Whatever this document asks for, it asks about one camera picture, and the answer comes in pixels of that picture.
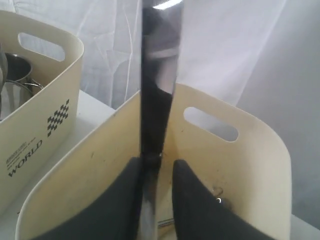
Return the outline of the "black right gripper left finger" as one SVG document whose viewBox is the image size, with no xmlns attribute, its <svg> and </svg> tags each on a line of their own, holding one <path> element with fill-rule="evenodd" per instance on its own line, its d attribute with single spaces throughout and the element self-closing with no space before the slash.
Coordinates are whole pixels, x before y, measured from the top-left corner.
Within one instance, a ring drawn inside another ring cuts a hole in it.
<svg viewBox="0 0 320 240">
<path fill-rule="evenodd" d="M 92 204 L 37 239 L 135 240 L 143 196 L 142 163 L 140 157 L 132 157 Z"/>
</svg>

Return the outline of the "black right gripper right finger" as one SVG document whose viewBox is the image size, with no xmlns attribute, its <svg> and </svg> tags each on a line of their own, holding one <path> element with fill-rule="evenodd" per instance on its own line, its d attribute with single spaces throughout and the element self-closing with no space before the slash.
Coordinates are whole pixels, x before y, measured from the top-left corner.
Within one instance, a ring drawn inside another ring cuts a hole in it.
<svg viewBox="0 0 320 240">
<path fill-rule="evenodd" d="M 218 203 L 187 162 L 173 164 L 172 205 L 179 240 L 264 240 L 265 234 Z"/>
</svg>

